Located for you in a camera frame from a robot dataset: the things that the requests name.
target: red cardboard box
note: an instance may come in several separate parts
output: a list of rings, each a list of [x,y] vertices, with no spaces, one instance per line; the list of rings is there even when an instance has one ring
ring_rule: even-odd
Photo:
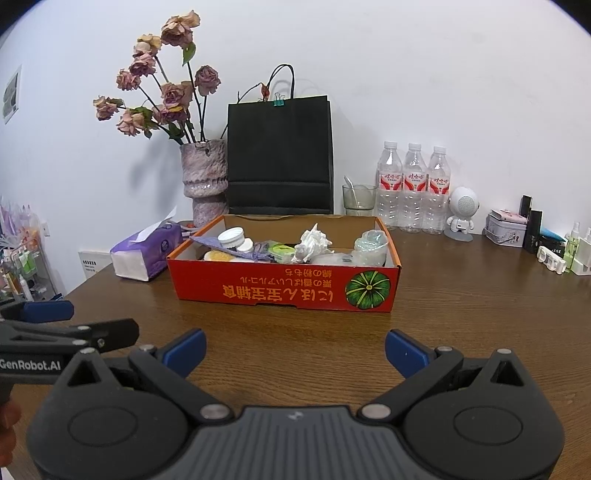
[[[389,312],[392,310],[400,259],[384,224],[375,217],[341,215],[242,216],[224,215],[195,236],[218,236],[241,226],[254,242],[274,240],[298,244],[315,223],[338,252],[353,250],[355,240],[367,230],[388,236],[384,267],[342,267],[307,264],[211,262],[203,258],[208,247],[188,239],[168,256],[168,268],[182,300],[256,305],[293,305],[299,309]]]

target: blue gripper pad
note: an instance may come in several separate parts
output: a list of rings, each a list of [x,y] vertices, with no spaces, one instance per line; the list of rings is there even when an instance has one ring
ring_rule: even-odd
[[[205,358],[207,339],[201,328],[188,331],[168,345],[158,349],[158,358],[173,372],[187,378]]]
[[[45,323],[70,320],[74,316],[74,305],[68,300],[26,301],[22,305],[21,322]]]
[[[435,359],[435,351],[405,335],[400,330],[390,330],[385,341],[386,358],[404,378],[425,368]]]

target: wooden table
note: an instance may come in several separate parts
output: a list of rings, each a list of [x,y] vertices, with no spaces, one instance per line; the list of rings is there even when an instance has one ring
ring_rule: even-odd
[[[350,404],[355,411],[401,381],[384,356],[393,327],[430,346],[466,356],[516,351],[551,401],[566,431],[554,480],[591,476],[591,278],[546,270],[521,248],[475,235],[394,232],[402,261],[391,314],[316,312],[178,300],[168,272],[150,283],[126,281],[108,267],[75,289],[74,323],[133,317],[140,343],[163,345],[193,328],[208,353],[190,379],[230,404]],[[17,386],[24,409],[10,470],[38,478],[25,431],[49,387]]]

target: green leaf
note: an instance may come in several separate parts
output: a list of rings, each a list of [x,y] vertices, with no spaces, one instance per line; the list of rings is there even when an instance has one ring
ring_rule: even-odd
[[[177,127],[176,124],[168,124],[168,131],[170,132],[169,137],[173,140],[177,138],[182,138],[184,135],[183,131],[179,127]]]
[[[152,120],[153,112],[149,108],[144,106],[139,106],[137,108],[132,108],[131,113],[141,113],[146,120]]]
[[[193,42],[183,48],[183,67],[191,61],[191,59],[195,56],[196,51],[197,47]]]
[[[107,101],[107,103],[113,103],[113,104],[117,105],[118,107],[123,106],[125,103],[121,98],[107,97],[106,101]]]
[[[146,119],[144,122],[144,125],[146,128],[149,128],[150,130],[158,129],[158,124],[156,122],[154,122],[153,120]]]

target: textured ceramic vase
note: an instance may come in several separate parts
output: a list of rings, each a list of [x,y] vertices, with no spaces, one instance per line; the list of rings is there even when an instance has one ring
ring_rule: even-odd
[[[193,223],[206,225],[228,213],[228,162],[223,140],[184,144],[181,149],[184,195],[193,199]]]

